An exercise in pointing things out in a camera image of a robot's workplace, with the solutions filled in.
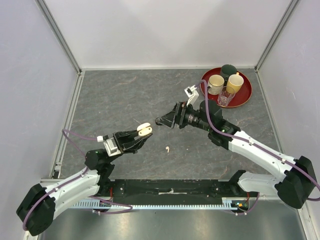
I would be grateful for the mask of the black earbud charging case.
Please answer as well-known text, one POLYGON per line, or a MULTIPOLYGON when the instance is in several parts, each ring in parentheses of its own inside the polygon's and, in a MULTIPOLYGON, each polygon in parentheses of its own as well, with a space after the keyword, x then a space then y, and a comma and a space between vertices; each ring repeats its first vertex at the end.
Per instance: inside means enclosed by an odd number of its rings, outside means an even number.
POLYGON ((156 123, 156 125, 158 125, 158 126, 161 126, 161 125, 162 125, 160 118, 156 118, 156 119, 155 119, 155 123, 156 123))

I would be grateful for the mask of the white earbud charging case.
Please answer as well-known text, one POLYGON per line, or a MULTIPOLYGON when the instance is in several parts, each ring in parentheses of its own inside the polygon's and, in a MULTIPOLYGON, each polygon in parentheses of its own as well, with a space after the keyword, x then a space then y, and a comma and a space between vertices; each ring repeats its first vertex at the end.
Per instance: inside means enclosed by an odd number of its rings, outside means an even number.
POLYGON ((149 122, 146 122, 146 123, 143 123, 143 124, 139 125, 137 127, 136 131, 138 132, 138 135, 140 137, 144 137, 146 135, 151 134, 153 129, 151 127, 151 124, 149 122))

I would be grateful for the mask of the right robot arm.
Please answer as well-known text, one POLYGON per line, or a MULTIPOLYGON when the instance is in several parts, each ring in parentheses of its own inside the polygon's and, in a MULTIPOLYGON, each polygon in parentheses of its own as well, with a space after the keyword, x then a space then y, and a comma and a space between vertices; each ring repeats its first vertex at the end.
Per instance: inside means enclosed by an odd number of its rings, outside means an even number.
POLYGON ((288 206, 301 209, 316 187, 317 179, 310 159, 285 155, 254 140, 225 120, 222 109, 213 100, 202 101, 198 110, 186 102, 177 102, 169 113, 156 118, 155 123, 180 129, 190 125, 207 131, 213 144, 246 157, 268 172, 237 171, 229 184, 229 191, 235 197, 245 192, 277 194, 288 206))

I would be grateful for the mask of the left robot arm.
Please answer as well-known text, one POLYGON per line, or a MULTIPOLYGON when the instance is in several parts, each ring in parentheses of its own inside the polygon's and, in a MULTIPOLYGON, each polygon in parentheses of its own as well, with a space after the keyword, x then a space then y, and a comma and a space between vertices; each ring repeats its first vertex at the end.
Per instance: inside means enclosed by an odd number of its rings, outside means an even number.
POLYGON ((74 175, 42 186, 32 186, 16 210, 22 228, 32 236, 44 232, 62 212, 88 197, 104 197, 112 188, 110 175, 114 160, 124 154, 135 154, 152 136, 149 123, 135 130, 118 131, 111 137, 99 135, 93 141, 103 143, 103 148, 84 153, 85 168, 74 175))

